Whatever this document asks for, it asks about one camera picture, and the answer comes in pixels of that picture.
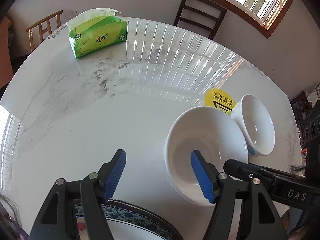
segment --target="green tissue package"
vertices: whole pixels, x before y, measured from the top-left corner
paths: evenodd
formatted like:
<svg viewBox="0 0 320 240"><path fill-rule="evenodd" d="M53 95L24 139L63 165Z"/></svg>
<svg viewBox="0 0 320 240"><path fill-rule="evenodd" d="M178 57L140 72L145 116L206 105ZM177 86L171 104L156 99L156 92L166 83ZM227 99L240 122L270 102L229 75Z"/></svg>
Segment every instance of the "green tissue package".
<svg viewBox="0 0 320 240"><path fill-rule="evenodd" d="M116 10L97 8L85 11L67 22L69 41L76 58L127 40L127 22Z"/></svg>

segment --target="white wall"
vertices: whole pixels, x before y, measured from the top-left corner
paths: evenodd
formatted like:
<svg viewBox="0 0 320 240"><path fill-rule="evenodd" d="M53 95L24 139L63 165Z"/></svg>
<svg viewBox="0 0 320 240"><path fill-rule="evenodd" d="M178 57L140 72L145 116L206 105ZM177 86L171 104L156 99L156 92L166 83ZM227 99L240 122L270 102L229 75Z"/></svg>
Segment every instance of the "white wall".
<svg viewBox="0 0 320 240"><path fill-rule="evenodd" d="M63 9L64 23L79 13L110 7L121 16L173 24L181 0L16 0L8 16L13 21L13 57L30 51L25 29L41 18ZM284 19L266 39L238 15L228 11L214 39L238 53L268 75L292 98L320 81L320 30L301 2L294 0Z"/></svg>

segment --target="white bowl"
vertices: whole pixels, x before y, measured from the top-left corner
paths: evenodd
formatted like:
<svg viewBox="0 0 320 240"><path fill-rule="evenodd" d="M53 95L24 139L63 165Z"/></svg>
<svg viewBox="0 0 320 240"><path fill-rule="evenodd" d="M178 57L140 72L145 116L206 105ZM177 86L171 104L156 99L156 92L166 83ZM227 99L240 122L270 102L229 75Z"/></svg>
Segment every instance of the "white bowl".
<svg viewBox="0 0 320 240"><path fill-rule="evenodd" d="M252 156L269 155L275 146L275 128L264 104L244 95L230 114L240 127Z"/></svg>
<svg viewBox="0 0 320 240"><path fill-rule="evenodd" d="M228 159L248 163L246 141L236 122L211 106L189 109L172 125L164 146L171 185L191 203L210 206L191 167L193 150L199 150L207 162L223 172L223 164Z"/></svg>

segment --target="white marble table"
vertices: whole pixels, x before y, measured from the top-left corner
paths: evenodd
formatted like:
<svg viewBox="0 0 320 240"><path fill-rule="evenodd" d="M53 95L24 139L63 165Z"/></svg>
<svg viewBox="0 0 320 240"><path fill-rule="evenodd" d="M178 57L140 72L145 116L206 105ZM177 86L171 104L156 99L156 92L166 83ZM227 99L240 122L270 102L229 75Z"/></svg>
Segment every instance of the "white marble table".
<svg viewBox="0 0 320 240"><path fill-rule="evenodd" d="M57 178L82 179L122 148L127 164L114 198L159 214L185 240L202 239L212 208L175 192L163 146L176 118L203 105L211 88L223 89L236 102L250 93L267 107L276 145L271 155L250 162L283 171L301 163L289 100L265 74L197 34L123 19L127 42L78 60L63 25L32 52L1 99L0 131L9 132L1 144L1 187L17 203L26 232ZM239 215L239 203L236 209ZM231 232L236 228L234 223Z"/></svg>

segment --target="yellow sticker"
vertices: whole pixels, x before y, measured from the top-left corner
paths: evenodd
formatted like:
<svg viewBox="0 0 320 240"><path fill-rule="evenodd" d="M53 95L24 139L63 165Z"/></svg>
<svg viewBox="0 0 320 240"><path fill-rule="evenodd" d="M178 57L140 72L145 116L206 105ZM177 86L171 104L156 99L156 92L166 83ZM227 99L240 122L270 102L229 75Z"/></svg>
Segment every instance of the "yellow sticker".
<svg viewBox="0 0 320 240"><path fill-rule="evenodd" d="M204 97L204 104L206 106L213 106L220 109L226 114L230 114L235 106L235 102L231 96L221 89L210 89Z"/></svg>

